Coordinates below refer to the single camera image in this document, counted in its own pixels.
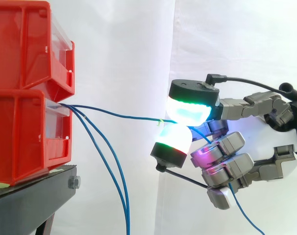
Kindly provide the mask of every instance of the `white translucent cap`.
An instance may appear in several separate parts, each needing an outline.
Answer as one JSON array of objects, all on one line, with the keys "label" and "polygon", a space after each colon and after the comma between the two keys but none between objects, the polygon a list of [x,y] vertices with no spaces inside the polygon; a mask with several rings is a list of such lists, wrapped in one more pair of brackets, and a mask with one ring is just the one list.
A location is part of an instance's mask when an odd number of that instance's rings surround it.
[{"label": "white translucent cap", "polygon": [[166,144],[187,154],[192,144],[192,133],[187,126],[168,124],[162,130],[156,142]]}]

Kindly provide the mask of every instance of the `metal bolt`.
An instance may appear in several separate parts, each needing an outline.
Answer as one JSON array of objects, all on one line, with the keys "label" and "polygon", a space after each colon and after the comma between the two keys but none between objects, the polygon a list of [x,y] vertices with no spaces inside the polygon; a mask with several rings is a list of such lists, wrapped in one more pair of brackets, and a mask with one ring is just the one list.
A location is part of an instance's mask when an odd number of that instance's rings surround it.
[{"label": "metal bolt", "polygon": [[71,176],[69,179],[68,187],[71,189],[78,189],[81,185],[81,177],[80,176]]}]

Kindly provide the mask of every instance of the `robotic hand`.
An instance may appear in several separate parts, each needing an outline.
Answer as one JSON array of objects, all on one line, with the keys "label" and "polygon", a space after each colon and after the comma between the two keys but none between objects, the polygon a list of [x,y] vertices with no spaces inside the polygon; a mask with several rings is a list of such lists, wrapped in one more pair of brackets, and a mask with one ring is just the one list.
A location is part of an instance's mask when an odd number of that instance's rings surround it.
[{"label": "robotic hand", "polygon": [[[251,83],[271,91],[255,93],[243,100],[219,99],[219,90],[214,85],[226,81]],[[286,103],[279,94],[291,102]],[[179,123],[173,126],[197,126],[205,136],[213,136],[211,143],[191,153],[191,160],[202,169],[208,184],[207,194],[219,209],[235,205],[229,183],[236,193],[252,181],[284,178],[297,166],[294,156],[297,154],[297,91],[288,83],[276,90],[217,74],[208,74],[206,82],[174,80],[167,112]],[[167,167],[181,168],[191,143],[188,139],[203,138],[193,130],[190,137],[182,127],[171,128],[165,127],[151,153],[158,162],[156,169],[161,172]]]}]

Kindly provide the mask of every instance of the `black cable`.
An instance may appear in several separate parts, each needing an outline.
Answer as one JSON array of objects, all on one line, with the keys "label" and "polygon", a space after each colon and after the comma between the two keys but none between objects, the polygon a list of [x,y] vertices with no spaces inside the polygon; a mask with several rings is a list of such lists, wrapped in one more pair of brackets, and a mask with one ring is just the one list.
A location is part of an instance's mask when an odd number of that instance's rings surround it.
[{"label": "black cable", "polygon": [[213,86],[216,83],[222,83],[222,82],[227,82],[227,81],[248,83],[248,84],[262,87],[269,91],[278,93],[278,94],[282,95],[283,97],[288,98],[291,101],[297,100],[297,90],[295,90],[290,83],[282,83],[280,85],[279,89],[275,89],[275,88],[269,87],[267,85],[264,85],[262,83],[251,81],[251,80],[244,79],[244,78],[239,78],[239,77],[227,77],[225,75],[219,75],[219,74],[208,74],[207,78],[206,78],[206,83],[209,85],[213,85]]},{"label": "black cable", "polygon": [[255,85],[255,86],[258,86],[258,87],[262,87],[262,88],[267,89],[267,90],[269,90],[269,91],[271,91],[271,92],[275,92],[275,93],[278,93],[278,94],[281,94],[281,95],[285,95],[285,94],[286,94],[286,92],[284,92],[284,91],[280,91],[280,90],[278,90],[278,89],[269,87],[269,86],[264,85],[264,84],[262,84],[262,83],[255,82],[255,81],[251,81],[251,80],[244,79],[244,78],[239,78],[239,77],[227,77],[227,81],[244,82],[244,83],[252,84],[252,85]]},{"label": "black cable", "polygon": [[184,176],[184,175],[180,175],[180,174],[178,174],[178,173],[175,173],[175,172],[173,172],[173,171],[171,171],[171,170],[166,169],[165,172],[169,173],[170,175],[174,175],[174,176],[177,176],[177,177],[179,177],[179,178],[181,178],[181,179],[187,180],[187,181],[189,181],[189,182],[191,182],[191,183],[193,183],[193,184],[196,184],[196,185],[198,185],[198,186],[200,186],[200,187],[208,188],[208,185],[204,185],[204,184],[202,184],[202,183],[200,183],[200,182],[197,182],[197,181],[195,181],[195,180],[192,180],[191,178],[188,178],[188,177],[186,177],[186,176]]}]

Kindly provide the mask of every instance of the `cable connector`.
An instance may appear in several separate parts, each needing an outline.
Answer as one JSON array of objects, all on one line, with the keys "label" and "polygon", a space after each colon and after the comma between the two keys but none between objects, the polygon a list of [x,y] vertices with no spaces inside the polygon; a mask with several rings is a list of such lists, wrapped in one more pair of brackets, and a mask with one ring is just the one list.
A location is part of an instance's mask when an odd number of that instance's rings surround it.
[{"label": "cable connector", "polygon": [[226,82],[228,77],[220,74],[207,74],[206,83],[214,86],[216,83]]}]

